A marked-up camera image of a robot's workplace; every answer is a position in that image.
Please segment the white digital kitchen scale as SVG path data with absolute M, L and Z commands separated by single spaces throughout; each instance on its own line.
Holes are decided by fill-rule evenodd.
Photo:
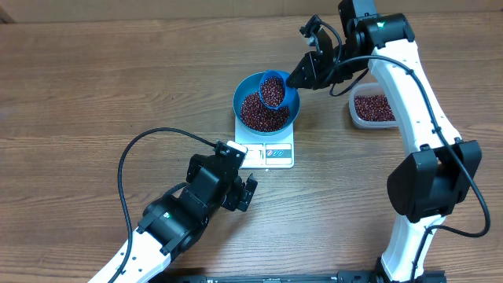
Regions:
M 235 142 L 248 149 L 243 169 L 289 169 L 295 164 L 294 130 L 290 124 L 273 134 L 256 134 L 240 120 L 235 121 Z

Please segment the blue plastic measuring scoop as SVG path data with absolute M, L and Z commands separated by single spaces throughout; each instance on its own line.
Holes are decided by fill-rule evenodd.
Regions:
M 274 110 L 289 107 L 297 95 L 297 90 L 287 84 L 290 74 L 284 71 L 268 70 L 259 83 L 262 103 Z

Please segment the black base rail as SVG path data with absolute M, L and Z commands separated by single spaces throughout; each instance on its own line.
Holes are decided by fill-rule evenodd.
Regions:
M 214 277 L 204 275 L 174 276 L 161 273 L 149 283 L 386 283 L 380 259 L 375 270 L 341 270 L 336 274 L 294 274 Z

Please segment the teal blue bowl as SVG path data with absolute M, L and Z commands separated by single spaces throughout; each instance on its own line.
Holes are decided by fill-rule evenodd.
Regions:
M 264 73 L 250 75 L 238 85 L 233 95 L 233 110 L 236 118 L 252 132 L 276 134 L 294 123 L 299 115 L 300 99 L 297 92 L 289 107 L 267 108 L 259 96 L 259 83 Z

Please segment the red adzuki beans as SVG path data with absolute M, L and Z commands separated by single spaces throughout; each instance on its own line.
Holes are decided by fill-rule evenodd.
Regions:
M 285 98 L 283 81 L 278 77 L 266 79 L 259 88 L 263 92 L 249 94 L 243 101 L 240 117 L 244 124 L 259 132 L 273 132 L 283 128 L 290 116 L 289 107 L 277 107 Z M 357 117 L 368 122 L 391 122 L 395 117 L 385 95 L 355 96 L 354 108 Z

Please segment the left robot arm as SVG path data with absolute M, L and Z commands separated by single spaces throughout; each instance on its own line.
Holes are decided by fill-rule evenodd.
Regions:
M 165 193 L 153 201 L 132 233 L 131 250 L 124 244 L 90 280 L 150 281 L 198 242 L 218 209 L 247 211 L 257 181 L 238 175 L 245 156 L 228 147 L 212 156 L 193 156 L 187 182 L 174 187 L 180 196 Z

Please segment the clear plastic bean container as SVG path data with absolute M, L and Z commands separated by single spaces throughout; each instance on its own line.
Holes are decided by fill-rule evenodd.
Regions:
M 398 126 L 383 88 L 378 83 L 355 86 L 349 97 L 353 124 L 364 130 L 390 129 Z

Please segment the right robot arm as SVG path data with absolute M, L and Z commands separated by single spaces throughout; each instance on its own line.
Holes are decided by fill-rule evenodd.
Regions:
M 387 178 L 396 211 L 389 244 L 369 282 L 444 282 L 442 271 L 427 272 L 425 256 L 435 233 L 468 191 L 482 159 L 476 141 L 464 141 L 446 118 L 422 68 L 415 34 L 401 13 L 380 15 L 371 1 L 338 6 L 342 31 L 318 16 L 300 28 L 310 43 L 287 79 L 295 89 L 333 88 L 370 71 L 383 89 L 402 136 L 405 158 Z

